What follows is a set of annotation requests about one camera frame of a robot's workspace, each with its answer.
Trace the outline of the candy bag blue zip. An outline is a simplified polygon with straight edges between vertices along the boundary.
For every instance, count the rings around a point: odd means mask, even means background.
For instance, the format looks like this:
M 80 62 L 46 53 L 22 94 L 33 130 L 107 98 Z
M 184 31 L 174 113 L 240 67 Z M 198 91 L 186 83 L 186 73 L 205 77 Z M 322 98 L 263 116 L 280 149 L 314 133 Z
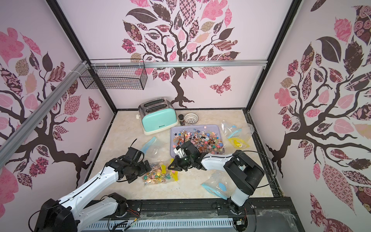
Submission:
M 242 129 L 227 123 L 225 120 L 221 122 L 221 129 L 225 136 L 230 139 L 240 136 Z
M 224 200 L 231 197 L 236 189 L 227 172 L 222 171 L 215 171 L 201 186 L 210 194 Z

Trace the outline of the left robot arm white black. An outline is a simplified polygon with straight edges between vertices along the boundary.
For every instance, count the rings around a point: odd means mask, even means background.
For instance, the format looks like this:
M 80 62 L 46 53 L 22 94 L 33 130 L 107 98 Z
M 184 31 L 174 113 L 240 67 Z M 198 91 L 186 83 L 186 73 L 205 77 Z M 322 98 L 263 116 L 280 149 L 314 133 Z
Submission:
M 129 147 L 125 155 L 108 161 L 91 180 L 59 200 L 49 199 L 36 211 L 32 232 L 80 232 L 100 219 L 129 211 L 127 199 L 111 193 L 95 204 L 90 202 L 114 183 L 131 183 L 150 171 L 145 154 Z

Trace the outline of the candy bag blue zip front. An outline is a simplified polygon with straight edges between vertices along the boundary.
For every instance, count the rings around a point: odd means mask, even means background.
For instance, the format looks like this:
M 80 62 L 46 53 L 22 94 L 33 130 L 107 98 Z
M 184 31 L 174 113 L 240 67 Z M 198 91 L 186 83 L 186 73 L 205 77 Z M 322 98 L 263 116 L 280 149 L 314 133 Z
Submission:
M 240 136 L 242 129 L 227 123 L 225 120 L 221 122 L 221 129 L 225 136 L 230 139 Z

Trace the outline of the candy bag yellow zip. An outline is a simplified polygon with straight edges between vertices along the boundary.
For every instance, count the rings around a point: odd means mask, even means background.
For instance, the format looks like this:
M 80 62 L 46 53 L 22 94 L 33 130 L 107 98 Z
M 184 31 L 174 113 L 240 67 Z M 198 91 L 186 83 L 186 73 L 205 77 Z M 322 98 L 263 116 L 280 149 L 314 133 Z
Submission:
M 246 129 L 242 129 L 240 136 L 230 138 L 228 141 L 232 144 L 232 146 L 236 149 L 243 150 L 249 147 L 248 141 L 251 139 L 253 133 L 255 132 L 255 128 L 253 125 L 248 124 Z
M 150 164 L 151 170 L 143 176 L 145 185 L 157 185 L 179 180 L 178 172 L 168 170 L 164 162 L 155 162 Z

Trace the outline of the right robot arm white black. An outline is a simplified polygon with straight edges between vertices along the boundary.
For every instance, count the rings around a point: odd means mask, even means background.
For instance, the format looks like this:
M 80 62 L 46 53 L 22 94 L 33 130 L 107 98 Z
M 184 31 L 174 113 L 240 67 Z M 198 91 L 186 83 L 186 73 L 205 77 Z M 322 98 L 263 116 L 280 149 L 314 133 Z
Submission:
M 174 150 L 176 156 L 168 166 L 172 171 L 198 170 L 225 171 L 236 185 L 236 189 L 227 199 L 232 213 L 239 215 L 245 209 L 247 199 L 259 188 L 265 175 L 264 169 L 246 155 L 246 151 L 236 150 L 232 154 L 215 155 L 200 152 L 190 141 Z

